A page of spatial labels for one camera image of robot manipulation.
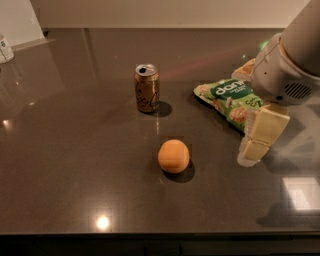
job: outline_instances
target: soda can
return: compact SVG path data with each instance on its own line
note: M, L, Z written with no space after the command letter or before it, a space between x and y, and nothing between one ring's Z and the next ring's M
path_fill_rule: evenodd
M0 34L0 64L8 62L14 58L14 53L8 41Z
M152 64L141 64L136 67L135 90L137 108L141 112L151 113L159 108L159 74Z

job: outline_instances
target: green snack bag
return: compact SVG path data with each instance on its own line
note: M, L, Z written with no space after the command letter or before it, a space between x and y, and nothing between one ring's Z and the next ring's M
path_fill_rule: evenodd
M254 95L249 86L236 79L202 84L193 92L242 132L244 132L248 110L258 110L263 104L262 99Z

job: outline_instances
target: wall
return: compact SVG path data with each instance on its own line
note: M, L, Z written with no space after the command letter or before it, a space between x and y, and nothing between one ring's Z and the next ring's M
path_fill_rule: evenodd
M42 27L284 28L308 0L31 0Z
M29 0L1 0L0 33L11 46L43 38Z

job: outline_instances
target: ball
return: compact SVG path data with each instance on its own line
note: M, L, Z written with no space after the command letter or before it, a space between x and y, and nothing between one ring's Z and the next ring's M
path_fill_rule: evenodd
M162 144L158 153L158 162L162 170L169 173L184 171L190 161L187 146L180 140L168 140Z

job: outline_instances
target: dark countertop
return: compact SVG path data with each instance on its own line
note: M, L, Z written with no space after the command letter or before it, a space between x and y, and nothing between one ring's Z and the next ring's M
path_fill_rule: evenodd
M51 29L16 49L0 65L0 234L319 232L319 96L291 107L268 155L243 168L242 135L192 93L277 32ZM159 68L157 114L136 109L141 63ZM176 177L157 163L170 138L192 158Z

